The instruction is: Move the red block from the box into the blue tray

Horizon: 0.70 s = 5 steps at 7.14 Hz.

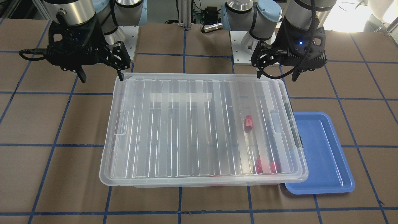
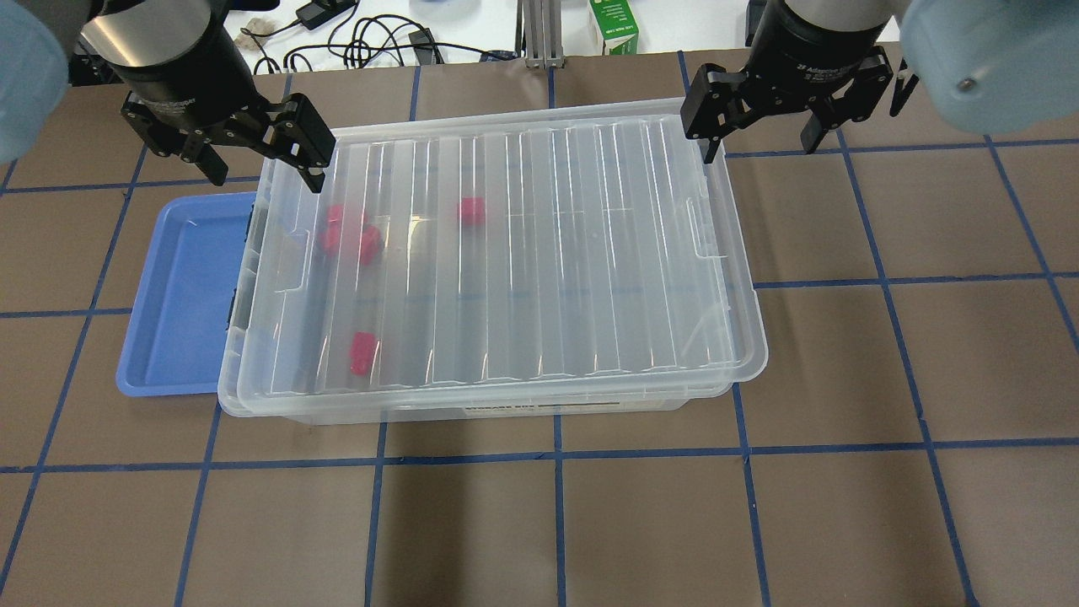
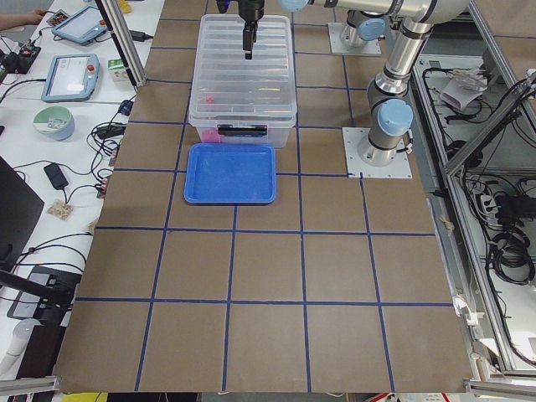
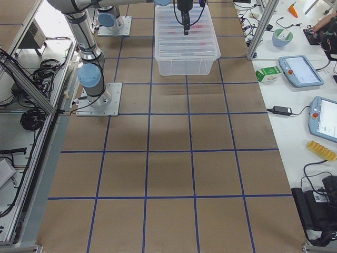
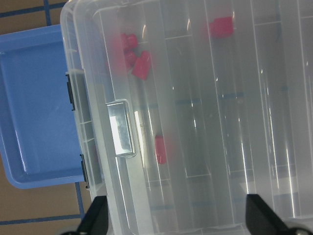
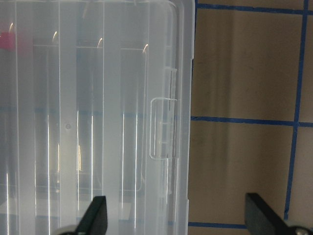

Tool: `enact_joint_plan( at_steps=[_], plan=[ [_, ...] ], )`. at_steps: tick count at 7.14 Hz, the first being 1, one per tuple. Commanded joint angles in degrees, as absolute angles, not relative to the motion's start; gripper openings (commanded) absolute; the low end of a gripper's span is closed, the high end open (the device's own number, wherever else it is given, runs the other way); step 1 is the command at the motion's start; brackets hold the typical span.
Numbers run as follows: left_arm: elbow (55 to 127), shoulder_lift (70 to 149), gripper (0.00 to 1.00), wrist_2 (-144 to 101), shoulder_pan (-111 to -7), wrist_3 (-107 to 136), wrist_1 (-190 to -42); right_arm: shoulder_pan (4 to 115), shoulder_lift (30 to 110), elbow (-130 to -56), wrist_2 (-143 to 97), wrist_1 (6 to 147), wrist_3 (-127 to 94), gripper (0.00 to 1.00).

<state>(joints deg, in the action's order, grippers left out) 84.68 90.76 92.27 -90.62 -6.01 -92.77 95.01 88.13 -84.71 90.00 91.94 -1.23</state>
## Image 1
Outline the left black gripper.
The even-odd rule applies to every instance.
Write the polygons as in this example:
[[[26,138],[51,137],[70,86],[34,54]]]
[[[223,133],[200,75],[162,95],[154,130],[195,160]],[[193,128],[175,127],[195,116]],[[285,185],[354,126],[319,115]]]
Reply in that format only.
[[[321,68],[328,62],[325,42],[324,28],[317,29],[313,38],[309,38],[308,31],[280,28],[272,44],[259,41],[253,51],[252,66],[256,67],[257,78],[262,77],[262,68],[279,63],[297,66],[292,73],[292,81],[296,82],[300,68]]]

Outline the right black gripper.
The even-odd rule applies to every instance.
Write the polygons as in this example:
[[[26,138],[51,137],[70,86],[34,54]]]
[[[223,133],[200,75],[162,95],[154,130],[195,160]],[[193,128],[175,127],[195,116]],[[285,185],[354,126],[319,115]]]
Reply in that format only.
[[[122,41],[109,44],[101,30],[97,17],[77,26],[62,26],[52,21],[48,32],[45,58],[52,65],[68,70],[77,70],[77,76],[86,83],[83,65],[103,63],[118,70],[118,78],[124,81],[121,70],[130,67],[130,56]]]

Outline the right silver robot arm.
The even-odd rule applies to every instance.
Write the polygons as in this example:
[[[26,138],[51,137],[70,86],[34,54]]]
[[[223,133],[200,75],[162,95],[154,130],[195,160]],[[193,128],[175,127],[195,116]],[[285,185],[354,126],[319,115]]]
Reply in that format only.
[[[51,65],[71,71],[86,82],[85,65],[104,64],[115,69],[120,81],[131,59],[122,26],[147,23],[146,0],[44,0],[51,16],[49,42],[42,55]]]

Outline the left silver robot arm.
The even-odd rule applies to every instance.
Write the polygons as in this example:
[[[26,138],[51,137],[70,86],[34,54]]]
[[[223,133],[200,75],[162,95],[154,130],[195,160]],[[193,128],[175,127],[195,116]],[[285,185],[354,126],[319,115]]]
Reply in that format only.
[[[335,0],[291,0],[283,14],[273,0],[226,0],[221,7],[224,30],[246,31],[257,40],[251,65],[257,78],[282,79],[327,64],[324,22]]]

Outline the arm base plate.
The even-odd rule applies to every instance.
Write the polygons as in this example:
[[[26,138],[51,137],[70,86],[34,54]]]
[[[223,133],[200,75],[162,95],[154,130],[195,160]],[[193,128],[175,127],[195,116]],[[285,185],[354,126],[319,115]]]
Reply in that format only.
[[[127,49],[128,55],[130,56],[130,61],[134,62],[139,28],[139,26],[119,26],[114,33],[105,35],[105,39],[108,44],[122,41]]]
[[[234,65],[252,65],[252,54],[259,42],[248,31],[230,31]]]

